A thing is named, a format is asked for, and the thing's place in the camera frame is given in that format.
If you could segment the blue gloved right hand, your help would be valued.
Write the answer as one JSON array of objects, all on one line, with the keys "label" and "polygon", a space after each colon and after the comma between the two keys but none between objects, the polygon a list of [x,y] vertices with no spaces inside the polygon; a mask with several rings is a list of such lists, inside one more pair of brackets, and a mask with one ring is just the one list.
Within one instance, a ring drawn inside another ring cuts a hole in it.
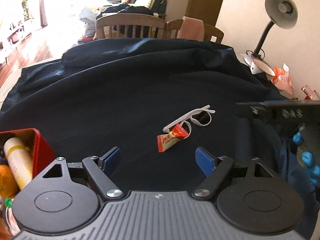
[{"label": "blue gloved right hand", "polygon": [[293,142],[297,145],[299,160],[307,169],[310,181],[313,185],[319,186],[319,165],[314,162],[314,156],[303,145],[304,140],[300,132],[293,136]]}]

